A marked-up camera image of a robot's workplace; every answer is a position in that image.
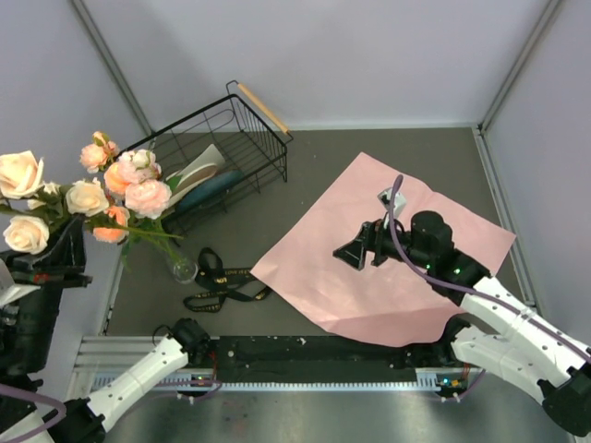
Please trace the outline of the black ribbon gold lettering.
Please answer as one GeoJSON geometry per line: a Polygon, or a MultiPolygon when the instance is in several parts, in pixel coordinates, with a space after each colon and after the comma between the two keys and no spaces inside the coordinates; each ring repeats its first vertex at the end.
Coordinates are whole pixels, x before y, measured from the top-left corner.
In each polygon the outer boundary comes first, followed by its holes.
{"type": "Polygon", "coordinates": [[[209,247],[199,252],[198,272],[195,283],[204,292],[194,293],[183,300],[186,309],[194,313],[218,313],[227,299],[241,303],[260,302],[272,294],[266,284],[254,295],[240,291],[251,283],[260,283],[251,268],[227,268],[221,257],[209,247]]]}

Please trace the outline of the peach rose flower stem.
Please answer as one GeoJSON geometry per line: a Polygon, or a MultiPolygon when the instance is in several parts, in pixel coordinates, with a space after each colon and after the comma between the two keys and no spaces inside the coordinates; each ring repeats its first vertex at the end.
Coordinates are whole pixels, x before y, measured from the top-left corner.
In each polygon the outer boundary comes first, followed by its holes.
{"type": "Polygon", "coordinates": [[[103,173],[108,192],[123,198],[130,183],[119,172],[118,145],[102,131],[94,132],[91,138],[91,144],[81,150],[79,156],[81,165],[89,174],[103,173]]]}

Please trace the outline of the eucalyptus pink flower sprig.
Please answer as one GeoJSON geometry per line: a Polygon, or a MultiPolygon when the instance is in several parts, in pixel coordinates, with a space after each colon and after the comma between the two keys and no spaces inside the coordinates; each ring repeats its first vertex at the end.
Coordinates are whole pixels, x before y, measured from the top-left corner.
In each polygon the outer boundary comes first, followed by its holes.
{"type": "Polygon", "coordinates": [[[124,265],[132,248],[140,243],[155,247],[173,262],[182,260],[172,243],[178,236],[167,233],[160,218],[143,218],[124,206],[111,206],[88,218],[86,227],[97,241],[119,245],[124,265]]]}

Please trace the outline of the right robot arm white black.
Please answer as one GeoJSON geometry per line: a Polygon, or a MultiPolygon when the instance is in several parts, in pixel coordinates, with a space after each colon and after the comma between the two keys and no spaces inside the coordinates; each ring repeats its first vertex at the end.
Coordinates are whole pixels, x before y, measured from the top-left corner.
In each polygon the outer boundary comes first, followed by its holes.
{"type": "Polygon", "coordinates": [[[431,342],[442,365],[476,365],[520,389],[559,427],[576,437],[590,433],[590,347],[559,331],[511,294],[490,271],[459,250],[439,213],[424,210],[408,230],[390,217],[366,221],[333,256],[362,270],[387,259],[405,263],[431,289],[493,328],[487,334],[460,323],[431,342]]]}

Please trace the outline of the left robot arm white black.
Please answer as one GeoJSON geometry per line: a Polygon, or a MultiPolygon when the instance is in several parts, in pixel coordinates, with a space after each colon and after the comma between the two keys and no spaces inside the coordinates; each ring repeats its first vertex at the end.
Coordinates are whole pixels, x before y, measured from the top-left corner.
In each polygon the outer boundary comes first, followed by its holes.
{"type": "Polygon", "coordinates": [[[86,275],[83,220],[49,237],[40,254],[1,255],[1,439],[4,442],[102,442],[114,425],[167,377],[209,357],[207,333],[181,318],[130,368],[73,400],[55,396],[74,377],[87,328],[65,314],[62,295],[80,294],[86,275]]]}

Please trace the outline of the pale pink peony stem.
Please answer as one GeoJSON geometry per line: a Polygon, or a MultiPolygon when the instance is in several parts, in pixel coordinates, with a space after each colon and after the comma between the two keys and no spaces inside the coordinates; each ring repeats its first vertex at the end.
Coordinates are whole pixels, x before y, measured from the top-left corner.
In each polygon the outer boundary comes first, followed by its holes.
{"type": "Polygon", "coordinates": [[[145,149],[125,151],[115,166],[127,184],[123,203],[130,214],[128,237],[121,241],[124,262],[133,246],[147,243],[162,252],[172,268],[180,266],[186,259],[175,248],[178,236],[168,233],[163,226],[163,218],[170,212],[172,191],[161,179],[162,170],[155,154],[145,149]]]}

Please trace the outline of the pink wrapping paper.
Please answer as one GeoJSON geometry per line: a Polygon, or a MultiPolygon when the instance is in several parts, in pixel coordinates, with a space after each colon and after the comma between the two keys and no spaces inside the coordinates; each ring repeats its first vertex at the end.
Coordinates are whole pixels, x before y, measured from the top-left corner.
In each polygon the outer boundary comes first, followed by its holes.
{"type": "Polygon", "coordinates": [[[437,341],[462,309],[435,293],[403,262],[356,270],[333,256],[363,222],[383,217],[378,199],[399,171],[359,154],[299,222],[252,270],[323,330],[367,343],[402,347],[437,341]]]}

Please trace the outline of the small pink rose sprig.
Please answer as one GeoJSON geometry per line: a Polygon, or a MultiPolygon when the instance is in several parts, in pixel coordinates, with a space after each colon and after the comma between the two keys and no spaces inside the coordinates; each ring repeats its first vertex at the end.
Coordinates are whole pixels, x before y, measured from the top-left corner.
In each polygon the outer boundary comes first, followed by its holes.
{"type": "Polygon", "coordinates": [[[29,150],[1,158],[1,211],[9,216],[4,241],[9,249],[39,254],[50,235],[74,216],[86,220],[111,206],[124,206],[123,199],[106,189],[103,173],[90,174],[71,184],[43,179],[44,162],[29,150]]]}

